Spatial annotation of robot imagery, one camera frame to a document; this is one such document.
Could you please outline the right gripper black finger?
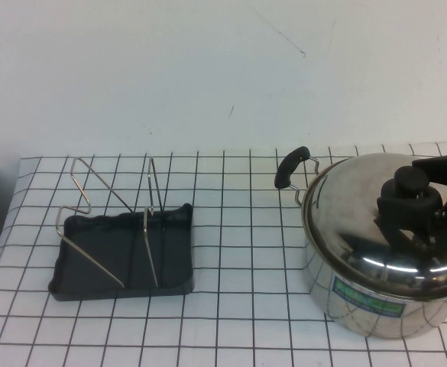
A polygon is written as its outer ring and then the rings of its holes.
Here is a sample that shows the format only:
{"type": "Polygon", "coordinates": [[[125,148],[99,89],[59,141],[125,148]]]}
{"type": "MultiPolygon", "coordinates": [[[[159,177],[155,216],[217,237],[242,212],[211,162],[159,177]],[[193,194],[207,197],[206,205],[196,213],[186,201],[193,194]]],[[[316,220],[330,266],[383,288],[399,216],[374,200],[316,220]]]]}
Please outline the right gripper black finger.
{"type": "Polygon", "coordinates": [[[419,198],[379,197],[377,207],[382,220],[398,226],[430,226],[442,208],[437,193],[419,198]]]}
{"type": "Polygon", "coordinates": [[[447,155],[416,159],[412,165],[425,173],[447,173],[447,155]]]}

